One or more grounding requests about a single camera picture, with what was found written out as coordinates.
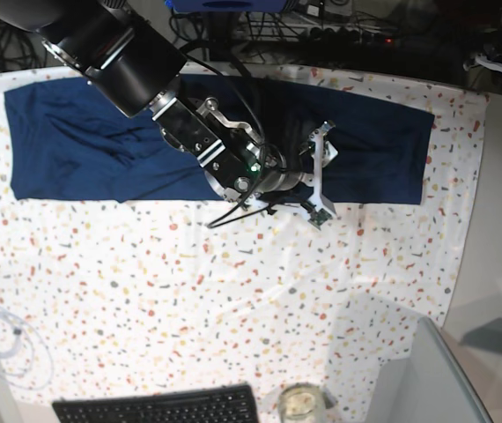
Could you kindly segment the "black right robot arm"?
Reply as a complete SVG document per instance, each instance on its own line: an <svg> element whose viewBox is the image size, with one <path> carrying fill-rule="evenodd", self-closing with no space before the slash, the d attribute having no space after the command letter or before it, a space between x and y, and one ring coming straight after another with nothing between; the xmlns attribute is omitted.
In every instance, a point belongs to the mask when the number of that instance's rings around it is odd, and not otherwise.
<svg viewBox="0 0 502 423"><path fill-rule="evenodd" d="M0 19L41 37L44 48L95 85L129 117L150 110L168 144L193 155L210 187L243 206L269 193L312 189L301 207L332 218L322 192L323 168L336 156L327 141L331 123L289 150L272 145L257 118L225 116L217 99L184 93L187 57L125 1L0 1Z"/></svg>

